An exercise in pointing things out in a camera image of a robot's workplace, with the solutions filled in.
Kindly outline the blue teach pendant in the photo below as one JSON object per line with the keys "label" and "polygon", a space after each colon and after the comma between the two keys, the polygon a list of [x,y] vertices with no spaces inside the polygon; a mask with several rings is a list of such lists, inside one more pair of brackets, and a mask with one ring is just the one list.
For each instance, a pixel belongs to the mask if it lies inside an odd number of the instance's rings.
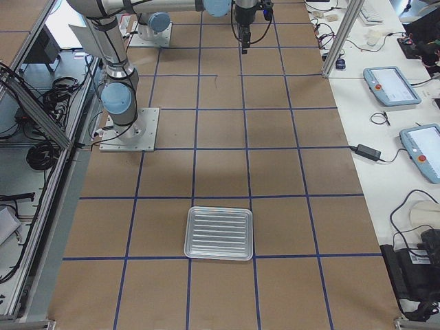
{"label": "blue teach pendant", "polygon": [[403,129],[399,137],[421,174],[429,182],[439,184],[439,125]]}
{"label": "blue teach pendant", "polygon": [[363,70],[368,88],[385,107],[418,105],[421,98],[396,66]]}

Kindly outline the aluminium frame post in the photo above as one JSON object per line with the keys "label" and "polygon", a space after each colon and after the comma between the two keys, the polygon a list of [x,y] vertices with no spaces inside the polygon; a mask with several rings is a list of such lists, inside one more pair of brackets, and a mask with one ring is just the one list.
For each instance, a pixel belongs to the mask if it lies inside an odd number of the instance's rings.
{"label": "aluminium frame post", "polygon": [[347,40],[349,32],[351,31],[363,4],[364,0],[352,0],[349,2],[338,31],[336,32],[336,38],[333,41],[322,68],[322,76],[324,78],[328,78],[333,68],[336,66],[336,61],[340,56],[342,47]]}

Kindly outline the upper blue teach pendant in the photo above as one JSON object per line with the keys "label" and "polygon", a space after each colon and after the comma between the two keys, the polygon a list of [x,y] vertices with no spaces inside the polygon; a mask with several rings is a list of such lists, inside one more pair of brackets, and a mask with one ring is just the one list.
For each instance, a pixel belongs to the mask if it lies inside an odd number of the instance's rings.
{"label": "upper blue teach pendant", "polygon": [[363,70],[368,88],[385,107],[418,105],[421,98],[396,66]]}

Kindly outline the black equipment box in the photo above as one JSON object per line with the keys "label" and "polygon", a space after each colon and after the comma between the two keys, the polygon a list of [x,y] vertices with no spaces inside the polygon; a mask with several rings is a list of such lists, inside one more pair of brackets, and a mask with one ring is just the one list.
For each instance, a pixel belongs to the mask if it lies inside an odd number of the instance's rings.
{"label": "black equipment box", "polygon": [[439,270],[425,250],[412,253],[380,246],[397,306],[410,321],[425,322],[439,314]]}

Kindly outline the white keyboard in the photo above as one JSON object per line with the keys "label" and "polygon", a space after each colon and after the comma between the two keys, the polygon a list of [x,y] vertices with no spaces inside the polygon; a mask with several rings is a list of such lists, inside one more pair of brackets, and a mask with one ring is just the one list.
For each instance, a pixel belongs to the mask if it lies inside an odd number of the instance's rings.
{"label": "white keyboard", "polygon": [[371,5],[367,5],[366,3],[364,3],[364,5],[361,7],[358,16],[365,25],[376,25],[383,23],[383,18],[379,15],[375,8]]}

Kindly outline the black power adapter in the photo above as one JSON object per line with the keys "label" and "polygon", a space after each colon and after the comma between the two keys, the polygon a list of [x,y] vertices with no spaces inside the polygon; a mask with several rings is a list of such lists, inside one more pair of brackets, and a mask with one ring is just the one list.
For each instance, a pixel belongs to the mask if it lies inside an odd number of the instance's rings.
{"label": "black power adapter", "polygon": [[380,160],[381,152],[377,149],[358,144],[355,153],[361,157],[377,162]]}

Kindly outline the silver ribbed metal tray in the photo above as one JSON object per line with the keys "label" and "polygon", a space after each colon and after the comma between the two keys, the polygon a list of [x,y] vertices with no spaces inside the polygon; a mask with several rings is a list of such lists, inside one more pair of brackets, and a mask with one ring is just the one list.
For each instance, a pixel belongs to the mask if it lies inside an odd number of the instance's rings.
{"label": "silver ribbed metal tray", "polygon": [[191,259],[248,261],[253,214],[246,208],[194,206],[188,211],[184,254]]}

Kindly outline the lower blue teach pendant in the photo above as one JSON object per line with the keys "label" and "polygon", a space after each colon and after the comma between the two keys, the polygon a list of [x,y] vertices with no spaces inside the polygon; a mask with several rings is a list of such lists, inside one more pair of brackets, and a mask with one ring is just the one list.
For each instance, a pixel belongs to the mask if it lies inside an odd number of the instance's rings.
{"label": "lower blue teach pendant", "polygon": [[439,184],[439,125],[403,129],[399,137],[421,174],[429,182]]}

